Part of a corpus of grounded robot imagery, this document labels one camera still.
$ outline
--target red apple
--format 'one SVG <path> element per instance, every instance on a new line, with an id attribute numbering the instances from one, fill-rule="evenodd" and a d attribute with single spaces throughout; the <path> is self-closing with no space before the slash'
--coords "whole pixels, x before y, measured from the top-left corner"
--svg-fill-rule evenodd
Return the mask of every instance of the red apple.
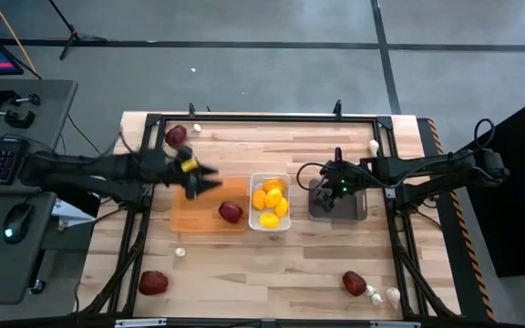
<path id="1" fill-rule="evenodd" d="M 171 128 L 165 135 L 165 142 L 176 149 L 177 147 L 183 145 L 183 142 L 186 140 L 187 136 L 188 131 L 186 128 L 181 125 L 177 125 Z"/>
<path id="2" fill-rule="evenodd" d="M 238 220 L 242 217 L 242 209 L 240 206 L 230 201 L 224 201 L 218 208 L 218 212 L 223 219 L 230 223 L 238 223 Z"/>
<path id="3" fill-rule="evenodd" d="M 344 286 L 347 291 L 354 296 L 360 296 L 363 294 L 367 287 L 364 278 L 352 271 L 346 272 L 342 280 L 344 281 Z"/>
<path id="4" fill-rule="evenodd" d="M 139 292 L 143 295 L 157 295 L 168 290 L 168 277 L 161 272 L 143 272 L 139 282 Z"/>

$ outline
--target wooden cutting board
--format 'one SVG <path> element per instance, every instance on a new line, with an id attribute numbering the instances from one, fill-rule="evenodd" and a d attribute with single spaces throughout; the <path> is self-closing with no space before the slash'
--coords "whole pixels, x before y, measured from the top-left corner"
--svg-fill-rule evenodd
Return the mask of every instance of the wooden cutting board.
<path id="1" fill-rule="evenodd" d="M 218 213 L 220 204 L 231 201 L 244 213 L 238 223 L 229 223 Z M 176 232 L 240 232 L 246 229 L 250 208 L 249 180 L 226 178 L 222 186 L 186 200 L 184 190 L 178 189 L 171 210 L 170 229 Z"/>

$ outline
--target clear plastic container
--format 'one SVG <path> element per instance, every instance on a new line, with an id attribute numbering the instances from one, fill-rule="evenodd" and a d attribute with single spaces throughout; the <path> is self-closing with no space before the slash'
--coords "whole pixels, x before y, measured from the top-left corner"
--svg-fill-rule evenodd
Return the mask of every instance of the clear plastic container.
<path id="1" fill-rule="evenodd" d="M 279 227 L 276 229 L 268 229 L 261 226 L 259 222 L 259 217 L 263 213 L 273 213 L 273 209 L 257 210 L 252 204 L 249 206 L 249 217 L 248 224 L 256 231 L 269 231 L 269 232 L 282 232 L 286 231 L 291 227 L 291 177 L 282 173 L 256 173 L 251 177 L 251 201 L 252 195 L 256 190 L 259 190 L 263 187 L 264 182 L 270 179 L 278 179 L 284 183 L 284 193 L 285 197 L 289 201 L 289 209 L 287 214 L 279 218 Z"/>

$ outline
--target gray floor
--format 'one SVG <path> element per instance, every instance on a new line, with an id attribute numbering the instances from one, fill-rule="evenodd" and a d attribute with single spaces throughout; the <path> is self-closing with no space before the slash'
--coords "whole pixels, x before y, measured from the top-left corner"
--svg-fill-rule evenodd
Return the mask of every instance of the gray floor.
<path id="1" fill-rule="evenodd" d="M 82 32 L 110 40 L 378 41 L 369 0 L 57 3 Z M 0 7 L 21 38 L 67 36 L 45 0 Z M 525 45 L 525 0 L 380 0 L 379 7 L 388 43 Z M 1 21 L 0 37 L 10 37 Z M 72 116 L 102 149 L 123 111 L 185 110 L 190 101 L 217 111 L 328 112 L 341 98 L 346 113 L 391 110 L 378 50 L 78 47 L 60 62 L 61 48 L 26 49 L 44 78 L 78 81 Z M 500 122 L 525 105 L 523 51 L 390 51 L 390 65 L 402 114 L 433 118 L 445 149 L 469 142 L 480 118 Z M 72 127 L 64 135 L 68 152 L 94 155 Z M 498 320 L 525 323 L 525 277 L 498 279 L 472 212 L 467 219 Z M 48 289 L 0 307 L 0 320 L 68 313 L 83 259 L 50 254 Z"/>

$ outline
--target yellow fruit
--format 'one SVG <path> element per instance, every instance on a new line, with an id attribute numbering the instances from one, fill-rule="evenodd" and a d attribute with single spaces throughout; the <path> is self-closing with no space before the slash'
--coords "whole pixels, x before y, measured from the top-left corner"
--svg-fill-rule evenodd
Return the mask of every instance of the yellow fruit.
<path id="1" fill-rule="evenodd" d="M 257 210 L 264 210 L 264 190 L 256 190 L 252 195 L 252 206 Z"/>
<path id="2" fill-rule="evenodd" d="M 279 218 L 272 213 L 263 213 L 259 217 L 259 222 L 266 229 L 279 228 Z"/>
<path id="3" fill-rule="evenodd" d="M 284 183 L 278 179 L 272 179 L 264 182 L 262 185 L 264 191 L 269 192 L 273 189 L 278 189 L 281 192 L 284 192 Z"/>
<path id="4" fill-rule="evenodd" d="M 274 207 L 274 214 L 276 214 L 279 218 L 287 214 L 287 211 L 289 210 L 289 201 L 283 197 L 279 201 L 279 204 Z"/>
<path id="5" fill-rule="evenodd" d="M 269 190 L 266 195 L 264 195 L 264 205 L 267 208 L 275 207 L 281 201 L 283 193 L 278 189 Z"/>

